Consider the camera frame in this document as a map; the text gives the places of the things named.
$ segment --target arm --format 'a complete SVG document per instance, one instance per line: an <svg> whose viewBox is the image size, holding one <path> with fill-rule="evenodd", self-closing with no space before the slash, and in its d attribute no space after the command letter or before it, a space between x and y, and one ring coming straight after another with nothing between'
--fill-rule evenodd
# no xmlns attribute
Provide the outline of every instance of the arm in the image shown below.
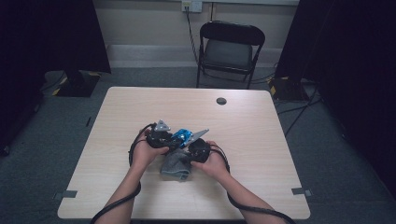
<svg viewBox="0 0 396 224"><path fill-rule="evenodd" d="M208 141L209 145L212 146L212 149L218 150L215 142ZM218 153L210 153L209 158L205 163L200 163L196 161L192 161L191 165L204 171L207 175L216 179L233 197L233 199L247 206L260 207L266 209L274 210L271 205L269 205L266 201L262 200L250 190L246 189L242 184L240 184L237 180L235 180L230 173L225 168L225 163L223 158ZM284 220L280 217L273 217L270 215L265 215L262 213L254 213L245 210L239 210L244 216L245 220L249 224L256 223L266 223L266 224L284 224Z"/></svg>
<svg viewBox="0 0 396 224"><path fill-rule="evenodd" d="M151 164L152 161L154 161L154 159L158 155L165 153L169 149L168 147L153 148L149 146L146 141L144 141L145 139L145 134L142 133L138 141L143 141L137 143L134 149L132 165L129 168L128 173L120 183L119 187L116 189L116 191L106 203L106 206L133 193L139 184L140 178L146 171L146 168ZM130 223L133 208L134 199L108 211L107 213L99 217L95 224Z"/></svg>

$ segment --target wire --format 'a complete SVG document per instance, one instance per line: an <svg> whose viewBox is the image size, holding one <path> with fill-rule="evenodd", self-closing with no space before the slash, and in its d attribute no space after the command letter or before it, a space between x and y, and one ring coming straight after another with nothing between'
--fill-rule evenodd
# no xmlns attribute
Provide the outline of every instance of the wire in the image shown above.
<svg viewBox="0 0 396 224"><path fill-rule="evenodd" d="M316 100L314 103L312 103L312 104L310 104L310 105L302 105L302 106L299 106L299 107L296 107L296 108L293 108L293 109L288 109L288 110L281 111L281 112L279 112L279 113L277 113L277 114L278 114L278 115L281 115L281 114L284 114L284 113L287 113L287 112L290 112L290 111L299 110L299 109L304 109L305 107L309 107L309 106L311 106L311 105L317 104L317 103L320 102L321 100L322 100L322 99L319 98L318 100Z"/></svg>
<svg viewBox="0 0 396 224"><path fill-rule="evenodd" d="M216 148L218 148L221 151L221 157L224 159L224 162L226 163L225 165L228 166L228 160L227 160L227 156L225 155L224 150L221 147L217 146L217 145L210 145L210 146L211 147L216 147Z"/></svg>
<svg viewBox="0 0 396 224"><path fill-rule="evenodd" d="M194 53L194 58L196 64L198 64L198 58L197 58L197 53L195 49L195 44L194 44L194 37L192 36L192 31L191 31L191 24L190 24L190 9L188 7L184 7L186 10L186 15L187 15L187 22L189 23L189 31L190 31L190 41L191 41L191 46L192 46L192 52Z"/></svg>
<svg viewBox="0 0 396 224"><path fill-rule="evenodd" d="M314 98L315 98L315 94L317 93L317 90L318 90L318 85L315 87L314 93L312 93L312 95L311 95L311 97L310 97L308 103L306 103L306 105L300 106L300 107L297 107L297 108L293 108L293 109L290 109L290 110L285 110L285 111L282 111L282 112L277 113L278 115L280 115L280 114L283 114L283 113L286 113L286 112L290 112L290 111L302 109L302 111L300 111L300 113L298 114L297 118L295 118L295 120L293 121L293 123L292 123L292 124L289 126L289 128L286 130L286 132L285 132L285 137L289 134L291 128L294 126L294 124L297 122L297 120L300 118L300 116L304 113L304 111L305 111L309 106L314 105L314 104L318 103L318 102L321 100L321 98L320 98L320 99L318 99L317 101L315 101L314 103L312 103L312 101L313 101Z"/></svg>
<svg viewBox="0 0 396 224"><path fill-rule="evenodd" d="M105 213L107 213L108 211L110 211L111 209L113 209L113 208L119 206L119 205L122 204L122 203L126 203L126 202L128 202L129 200L131 200L132 198L136 197L136 195L138 195L138 194L140 193L140 190L141 190L141 189L142 189L142 185L140 184L140 181L139 181L139 185L137 185L137 188L136 188L136 190L135 190L134 192L132 192L130 195L128 195L128 196L126 196L126 197L124 197L124 198L121 198L121 199L119 199L118 201L116 201L116 202L114 202L114 203L111 203L111 204L109 204L108 206L104 207L102 210L100 210L100 211L92 218L92 220L91 220L90 223L91 223L91 224L94 224L94 223L98 220L99 217L101 217L102 215L104 215Z"/></svg>
<svg viewBox="0 0 396 224"><path fill-rule="evenodd" d="M295 224L295 222L293 221L293 219L291 219L291 217L288 217L283 213L277 212L275 210L267 209L267 208L245 206L240 203L237 203L228 192L227 192L227 196L228 196L228 200L230 201L230 203L238 209L249 211L249 212L255 212L255 213L264 213L264 214L271 215L274 217L281 217L284 220L288 221L288 223Z"/></svg>
<svg viewBox="0 0 396 224"><path fill-rule="evenodd" d="M148 125L146 125L142 130L140 130L139 134L136 136L136 138L134 139L134 142L131 144L131 148L129 150L129 165L132 165L132 160L133 160L133 156L134 156L134 148L136 147L136 145L140 142L137 141L137 139L139 139L140 135L148 128L154 128L155 124L154 123L150 123Z"/></svg>

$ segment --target white wall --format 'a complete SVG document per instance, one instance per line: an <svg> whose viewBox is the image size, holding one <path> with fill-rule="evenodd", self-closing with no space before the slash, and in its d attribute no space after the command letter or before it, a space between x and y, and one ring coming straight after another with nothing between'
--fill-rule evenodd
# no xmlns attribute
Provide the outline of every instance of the white wall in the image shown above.
<svg viewBox="0 0 396 224"><path fill-rule="evenodd" d="M186 14L181 12L179 1L94 0L94 4L107 45L191 45L189 25ZM275 57L279 57L296 6L236 3L214 3L213 6L212 10L212 3L203 3L202 13L190 14L196 46L199 43L200 27L210 21L212 16L213 20L234 21L259 27L266 35L264 54L268 57L268 52L273 52Z"/></svg>

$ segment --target gray fabric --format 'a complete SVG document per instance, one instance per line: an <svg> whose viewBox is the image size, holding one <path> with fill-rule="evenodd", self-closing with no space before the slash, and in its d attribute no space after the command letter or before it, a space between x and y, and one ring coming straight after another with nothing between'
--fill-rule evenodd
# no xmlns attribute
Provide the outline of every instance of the gray fabric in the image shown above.
<svg viewBox="0 0 396 224"><path fill-rule="evenodd" d="M181 180L185 180L189 176L190 171L190 158L184 150L179 148L166 155L161 167L162 175L175 176Z"/></svg>

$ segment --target black folding chair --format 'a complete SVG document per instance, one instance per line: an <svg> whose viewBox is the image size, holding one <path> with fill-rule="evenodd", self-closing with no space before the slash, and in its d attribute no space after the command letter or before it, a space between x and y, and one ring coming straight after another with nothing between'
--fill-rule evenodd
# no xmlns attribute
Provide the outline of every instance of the black folding chair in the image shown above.
<svg viewBox="0 0 396 224"><path fill-rule="evenodd" d="M196 88L200 85L201 69L245 75L247 90L253 78L256 62L265 41L264 33L252 25L226 21L210 21L200 30L200 48ZM253 46L258 46L253 56Z"/></svg>

